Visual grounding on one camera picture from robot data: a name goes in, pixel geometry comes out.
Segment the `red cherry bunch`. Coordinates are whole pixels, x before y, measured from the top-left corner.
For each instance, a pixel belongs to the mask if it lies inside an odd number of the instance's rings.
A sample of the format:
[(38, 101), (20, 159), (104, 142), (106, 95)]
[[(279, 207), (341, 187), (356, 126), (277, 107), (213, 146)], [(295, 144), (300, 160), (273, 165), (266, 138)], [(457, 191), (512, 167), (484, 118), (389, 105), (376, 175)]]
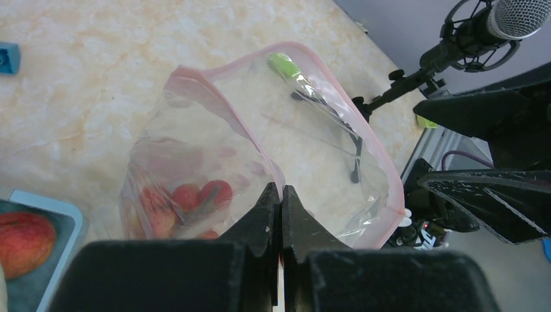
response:
[(210, 227), (231, 205), (234, 192), (224, 180), (212, 180), (202, 188), (185, 183), (173, 192), (162, 185), (150, 185), (138, 193), (141, 211), (131, 222), (138, 239), (215, 239)]

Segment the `clear pink-dotted zip bag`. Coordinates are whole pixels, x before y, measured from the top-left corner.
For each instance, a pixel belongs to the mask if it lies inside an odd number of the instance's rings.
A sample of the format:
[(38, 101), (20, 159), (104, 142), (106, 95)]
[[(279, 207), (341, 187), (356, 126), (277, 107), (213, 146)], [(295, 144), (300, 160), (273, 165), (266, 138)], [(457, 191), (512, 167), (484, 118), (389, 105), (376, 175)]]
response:
[[(284, 53), (301, 70), (286, 81), (268, 65)], [(119, 195), (123, 236), (138, 193), (228, 182), (231, 205), (210, 227), (222, 234), (274, 182), (293, 186), (306, 210), (352, 248), (380, 248), (405, 216), (404, 189), (378, 137), (321, 58), (282, 42), (208, 70), (177, 67), (129, 152)]]

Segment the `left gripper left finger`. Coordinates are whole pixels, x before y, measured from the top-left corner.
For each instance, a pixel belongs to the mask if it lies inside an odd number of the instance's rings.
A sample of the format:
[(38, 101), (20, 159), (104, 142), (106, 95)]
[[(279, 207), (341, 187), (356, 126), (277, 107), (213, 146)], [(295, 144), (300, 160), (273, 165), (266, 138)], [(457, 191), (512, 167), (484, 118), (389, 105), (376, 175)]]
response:
[(230, 243), (228, 311), (271, 311), (278, 304), (279, 194), (268, 183), (254, 206), (220, 240)]

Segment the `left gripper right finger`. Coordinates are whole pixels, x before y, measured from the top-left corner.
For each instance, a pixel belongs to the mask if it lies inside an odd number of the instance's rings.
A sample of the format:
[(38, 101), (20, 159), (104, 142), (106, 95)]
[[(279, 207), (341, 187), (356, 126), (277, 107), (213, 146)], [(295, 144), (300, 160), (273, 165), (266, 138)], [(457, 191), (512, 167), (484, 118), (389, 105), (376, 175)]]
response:
[(321, 311), (327, 269), (319, 265), (316, 257), (349, 247), (306, 210), (290, 185), (283, 189), (281, 234), (285, 311)]

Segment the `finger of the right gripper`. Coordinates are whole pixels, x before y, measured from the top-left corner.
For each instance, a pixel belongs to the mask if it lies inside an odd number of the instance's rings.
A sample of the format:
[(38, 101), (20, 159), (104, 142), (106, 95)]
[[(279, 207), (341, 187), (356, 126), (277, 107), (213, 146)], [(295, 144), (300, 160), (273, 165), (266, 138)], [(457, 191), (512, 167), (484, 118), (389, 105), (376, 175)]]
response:
[(550, 169), (550, 89), (474, 92), (420, 102), (414, 113), (489, 145), (495, 168)]
[(550, 238), (550, 171), (450, 170), (418, 184), (510, 244)]

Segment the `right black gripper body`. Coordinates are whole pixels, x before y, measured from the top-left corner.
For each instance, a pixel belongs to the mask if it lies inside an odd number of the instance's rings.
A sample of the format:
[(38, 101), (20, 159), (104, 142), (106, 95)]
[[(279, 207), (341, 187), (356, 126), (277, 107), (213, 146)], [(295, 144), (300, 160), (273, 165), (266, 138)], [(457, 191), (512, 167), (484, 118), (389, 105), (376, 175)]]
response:
[(482, 88), (447, 97), (448, 103), (550, 102), (550, 63)]

